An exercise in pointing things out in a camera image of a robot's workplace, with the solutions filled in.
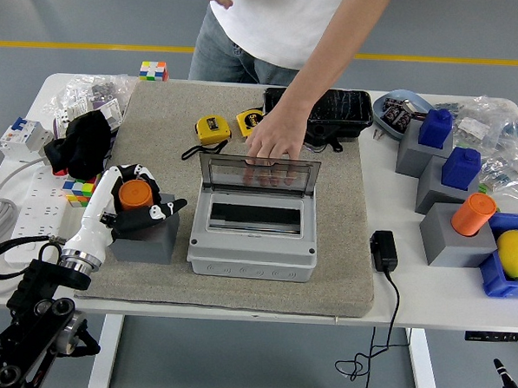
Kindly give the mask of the person's left hand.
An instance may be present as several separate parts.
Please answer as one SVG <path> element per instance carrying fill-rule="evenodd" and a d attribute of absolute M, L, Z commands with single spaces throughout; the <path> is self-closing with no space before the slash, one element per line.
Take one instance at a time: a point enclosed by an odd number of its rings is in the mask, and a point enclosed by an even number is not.
<path fill-rule="evenodd" d="M 304 146 L 307 114 L 277 106 L 253 129 L 246 140 L 247 156 L 255 161 L 297 161 Z"/>

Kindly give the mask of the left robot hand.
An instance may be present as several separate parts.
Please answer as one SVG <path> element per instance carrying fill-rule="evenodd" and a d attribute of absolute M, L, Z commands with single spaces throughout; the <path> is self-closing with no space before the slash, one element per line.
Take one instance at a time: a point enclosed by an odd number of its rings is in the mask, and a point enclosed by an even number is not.
<path fill-rule="evenodd" d="M 67 240 L 61 264 L 98 270 L 107 252 L 126 262 L 167 264 L 185 199 L 160 189 L 141 164 L 109 168 L 85 208 L 81 227 Z"/>

